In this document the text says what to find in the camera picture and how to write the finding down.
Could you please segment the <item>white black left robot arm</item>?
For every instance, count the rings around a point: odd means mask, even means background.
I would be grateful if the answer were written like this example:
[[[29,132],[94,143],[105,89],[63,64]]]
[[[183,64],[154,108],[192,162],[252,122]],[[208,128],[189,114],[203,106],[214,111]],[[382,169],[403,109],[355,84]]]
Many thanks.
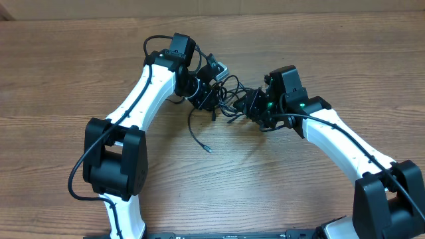
[[[85,129],[84,153],[76,166],[102,201],[111,225],[105,238],[147,238],[138,194],[148,171],[146,131],[162,103],[172,94],[196,108],[213,108],[211,80],[221,81],[228,68],[215,57],[200,54],[206,63],[189,66],[196,42],[179,33],[169,48],[145,55],[143,72],[133,90],[106,119],[92,118]]]

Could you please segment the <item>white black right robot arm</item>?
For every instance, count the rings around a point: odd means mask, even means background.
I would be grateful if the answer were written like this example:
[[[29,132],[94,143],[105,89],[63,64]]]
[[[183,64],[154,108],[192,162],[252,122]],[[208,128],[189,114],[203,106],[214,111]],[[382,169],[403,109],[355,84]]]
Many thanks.
[[[369,145],[323,98],[310,98],[295,66],[264,77],[234,108],[262,131],[286,128],[316,145],[354,185],[353,212],[318,226],[312,238],[414,238],[424,233],[424,180],[410,160],[401,163]]]

